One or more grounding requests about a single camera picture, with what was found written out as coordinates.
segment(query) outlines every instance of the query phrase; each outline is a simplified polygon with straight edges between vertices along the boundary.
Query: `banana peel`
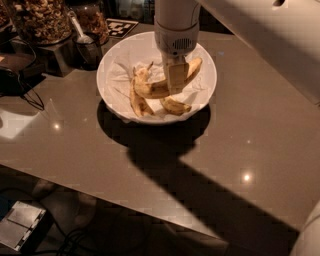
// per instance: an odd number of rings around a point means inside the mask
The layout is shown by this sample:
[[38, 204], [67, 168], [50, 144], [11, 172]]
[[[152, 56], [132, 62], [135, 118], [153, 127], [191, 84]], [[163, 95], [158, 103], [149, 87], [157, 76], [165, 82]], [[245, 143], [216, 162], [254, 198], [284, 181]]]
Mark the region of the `banana peel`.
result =
[[132, 110], [138, 117], [142, 117], [145, 115], [154, 115], [152, 108], [149, 106], [145, 98], [139, 96], [134, 89], [137, 77], [139, 80], [141, 80], [141, 82], [148, 80], [149, 70], [152, 67], [152, 65], [153, 63], [151, 63], [147, 68], [141, 68], [138, 71], [136, 71], [135, 68], [133, 68], [133, 78], [130, 82], [129, 98]]
[[153, 110], [149, 106], [148, 102], [140, 97], [134, 90], [135, 80], [132, 79], [130, 83], [130, 105], [133, 112], [138, 116], [154, 115]]
[[194, 58], [189, 63], [183, 63], [168, 67], [168, 79], [158, 82], [148, 82], [149, 71], [152, 67], [151, 63], [148, 67], [138, 70], [133, 69], [133, 78], [130, 84], [130, 104], [133, 111], [138, 117], [144, 115], [154, 115], [145, 99], [159, 99], [163, 108], [170, 114], [182, 115], [189, 112], [191, 106], [183, 102], [179, 102], [171, 95], [182, 92], [199, 73], [202, 65], [201, 58]]

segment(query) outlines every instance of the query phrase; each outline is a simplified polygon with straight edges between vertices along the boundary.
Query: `gray table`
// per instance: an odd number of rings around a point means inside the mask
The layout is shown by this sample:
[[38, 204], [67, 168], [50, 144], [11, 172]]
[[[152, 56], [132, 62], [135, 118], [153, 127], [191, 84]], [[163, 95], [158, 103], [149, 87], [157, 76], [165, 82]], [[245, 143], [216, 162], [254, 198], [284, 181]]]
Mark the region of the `gray table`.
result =
[[35, 88], [43, 112], [0, 99], [0, 164], [227, 242], [285, 250], [278, 240], [320, 199], [320, 111], [235, 36], [200, 32], [199, 43], [218, 83], [190, 120], [126, 125], [106, 109], [95, 71], [48, 75]]

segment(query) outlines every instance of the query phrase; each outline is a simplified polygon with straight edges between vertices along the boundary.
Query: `device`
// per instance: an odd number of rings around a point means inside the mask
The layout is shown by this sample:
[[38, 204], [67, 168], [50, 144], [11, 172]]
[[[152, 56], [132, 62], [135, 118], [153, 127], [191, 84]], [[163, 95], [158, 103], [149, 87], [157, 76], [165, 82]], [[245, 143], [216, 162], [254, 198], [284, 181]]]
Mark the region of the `device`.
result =
[[22, 254], [33, 253], [51, 225], [51, 216], [36, 202], [0, 196], [0, 245]]
[[320, 105], [319, 0], [156, 0], [155, 38], [166, 65], [195, 47], [200, 5]]

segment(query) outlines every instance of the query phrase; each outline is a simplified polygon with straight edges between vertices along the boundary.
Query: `black cable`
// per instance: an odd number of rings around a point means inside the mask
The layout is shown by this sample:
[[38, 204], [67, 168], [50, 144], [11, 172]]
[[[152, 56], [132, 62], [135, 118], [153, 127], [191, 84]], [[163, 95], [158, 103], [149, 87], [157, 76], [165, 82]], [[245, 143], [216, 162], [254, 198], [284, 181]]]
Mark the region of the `black cable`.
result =
[[[5, 188], [5, 189], [1, 189], [0, 190], [0, 194], [3, 194], [7, 191], [18, 191], [21, 192], [25, 195], [27, 195], [28, 197], [30, 197], [32, 200], [37, 201], [30, 193], [28, 193], [27, 191], [23, 190], [23, 189], [19, 189], [19, 188]], [[57, 220], [54, 218], [54, 216], [51, 214], [50, 210], [43, 205], [41, 202], [37, 201], [38, 204], [43, 207], [48, 213], [50, 213], [51, 217], [52, 217], [52, 221], [53, 223], [56, 225], [58, 231], [63, 235], [63, 237], [65, 238], [63, 244], [61, 245], [61, 247], [59, 248], [59, 250], [46, 250], [46, 251], [38, 251], [38, 252], [34, 252], [32, 254], [28, 254], [29, 256], [32, 255], [42, 255], [42, 254], [48, 254], [48, 253], [55, 253], [57, 256], [63, 256], [63, 255], [72, 255], [72, 256], [81, 256], [75, 253], [75, 250], [80, 248], [83, 251], [85, 251], [86, 253], [91, 253], [92, 255], [126, 255], [128, 253], [132, 253], [138, 249], [140, 249], [142, 247], [142, 245], [144, 245], [147, 240], [149, 239], [149, 236], [151, 234], [152, 231], [152, 224], [150, 224], [150, 227], [148, 229], [148, 231], [145, 230], [145, 236], [142, 239], [141, 242], [137, 243], [136, 245], [134, 245], [131, 248], [127, 248], [123, 251], [106, 251], [106, 252], [99, 252], [95, 249], [92, 248], [88, 248], [85, 247], [83, 245], [80, 244], [80, 241], [85, 238], [87, 230], [84, 229], [75, 229], [70, 231], [68, 234], [66, 234], [63, 229], [60, 227], [59, 223], [57, 222]], [[119, 217], [120, 213], [123, 211], [123, 209], [121, 209], [119, 211], [119, 213], [114, 217], [114, 221], [112, 222], [112, 224], [110, 225], [110, 227], [112, 227], [115, 223], [115, 219]], [[71, 248], [69, 251], [67, 251], [67, 247], [71, 244]]]

